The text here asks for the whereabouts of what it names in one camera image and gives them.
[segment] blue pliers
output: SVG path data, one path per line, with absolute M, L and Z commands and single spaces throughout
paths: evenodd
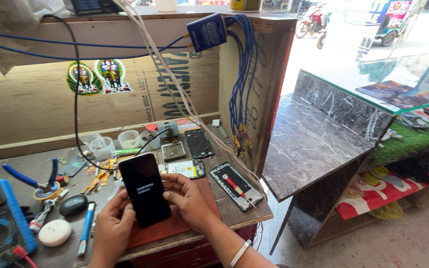
M 52 159 L 52 173 L 51 173 L 51 176 L 49 177 L 49 181 L 44 185 L 38 183 L 37 181 L 19 173 L 19 172 L 17 172 L 14 168 L 11 168 L 8 164 L 4 164 L 3 169 L 6 170 L 7 173 L 11 174 L 16 179 L 24 182 L 25 184 L 32 186 L 36 189 L 41 189 L 44 193 L 47 193 L 47 192 L 50 192 L 52 190 L 52 188 L 54 187 L 54 183 L 56 181 L 56 176 L 57 176 L 58 164 L 57 164 L 57 158 L 53 158 Z

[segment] hand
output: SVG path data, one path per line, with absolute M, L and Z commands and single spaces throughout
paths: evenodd
M 212 222 L 219 221 L 196 183 L 181 174 L 160 174 L 166 192 L 163 197 L 180 210 L 183 219 L 195 231 L 205 234 Z
M 134 206 L 122 190 L 97 214 L 89 268 L 115 266 L 127 249 L 134 220 Z

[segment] smartphone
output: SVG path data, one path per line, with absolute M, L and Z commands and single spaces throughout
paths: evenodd
M 172 215 L 170 204 L 163 198 L 165 189 L 154 154 L 145 153 L 122 160 L 119 170 L 140 228 Z

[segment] glass shelf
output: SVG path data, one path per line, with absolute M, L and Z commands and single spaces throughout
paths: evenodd
M 301 70 L 386 113 L 429 107 L 429 54 L 369 62 L 323 57 Z

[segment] person's left hand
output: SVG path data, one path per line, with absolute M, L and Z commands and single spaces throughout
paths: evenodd
M 113 267 L 127 249 L 135 211 L 126 190 L 115 195 L 97 214 L 89 268 Z

